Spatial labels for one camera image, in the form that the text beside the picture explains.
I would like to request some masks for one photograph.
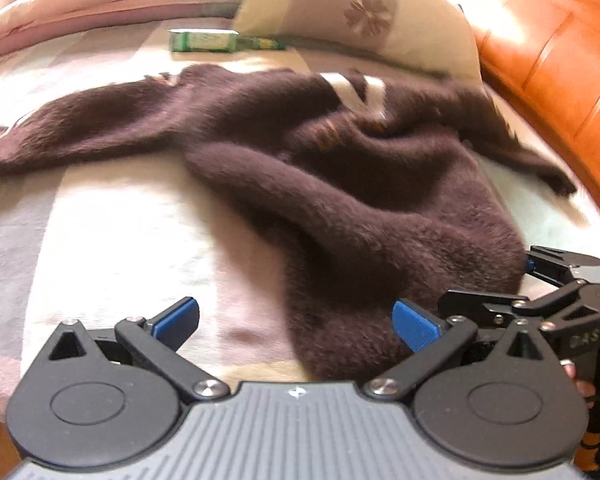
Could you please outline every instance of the white logo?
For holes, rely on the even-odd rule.
[[[299,399],[300,397],[304,397],[306,395],[306,390],[301,388],[300,386],[296,386],[287,392],[290,396]]]

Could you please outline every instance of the circular black cover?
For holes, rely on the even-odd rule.
[[[155,374],[66,359],[23,378],[7,425],[26,456],[66,468],[100,467],[156,444],[179,410],[174,389]]]
[[[545,374],[542,365],[487,359],[447,370],[417,391],[413,413],[434,442],[483,467],[525,470],[568,460],[586,428],[586,409],[566,375]]]

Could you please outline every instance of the gray ribbed surface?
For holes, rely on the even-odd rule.
[[[14,480],[486,480],[424,442],[396,404],[369,402],[350,384],[244,383],[232,399],[199,404],[174,438],[135,464],[68,474],[33,464]],[[575,480],[568,466],[507,479]]]

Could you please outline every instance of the blue gripper pad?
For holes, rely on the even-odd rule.
[[[193,298],[183,298],[154,320],[151,335],[176,351],[198,328],[200,308]]]
[[[433,343],[446,328],[440,318],[407,300],[395,302],[392,323],[395,333],[414,352]]]

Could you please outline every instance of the bed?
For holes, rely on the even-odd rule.
[[[323,42],[282,52],[172,54],[170,28],[231,28],[240,0],[20,0],[0,14],[0,124],[81,89],[177,73],[192,63],[236,72],[405,69]],[[570,199],[475,155],[527,244],[600,257],[600,208],[568,165],[492,88],[523,144],[578,182]],[[0,420],[56,325],[108,328],[183,296],[201,307],[181,355],[235,386],[301,381],[282,321],[282,255],[161,152],[0,178]],[[522,294],[549,286],[525,279]]]

